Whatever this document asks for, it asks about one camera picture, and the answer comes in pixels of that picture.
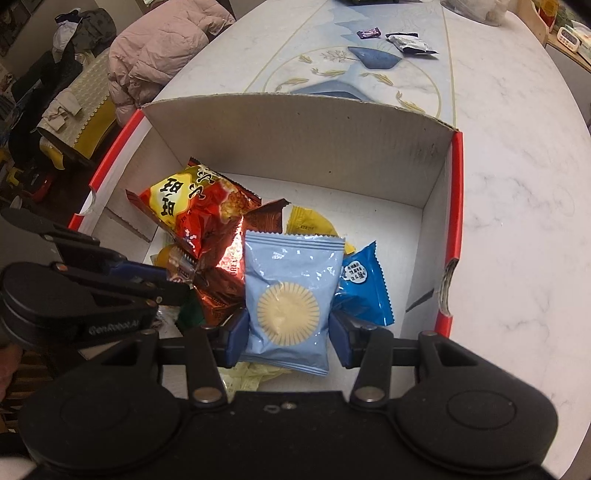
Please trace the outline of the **person's left hand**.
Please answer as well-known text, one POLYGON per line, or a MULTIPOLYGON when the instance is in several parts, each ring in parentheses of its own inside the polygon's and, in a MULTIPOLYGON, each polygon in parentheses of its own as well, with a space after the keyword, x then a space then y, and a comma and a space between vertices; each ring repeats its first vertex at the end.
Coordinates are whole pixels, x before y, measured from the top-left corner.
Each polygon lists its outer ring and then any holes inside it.
POLYGON ((0 349, 0 400, 6 395, 6 390, 21 362, 22 353, 22 348, 16 344, 9 344, 0 349))

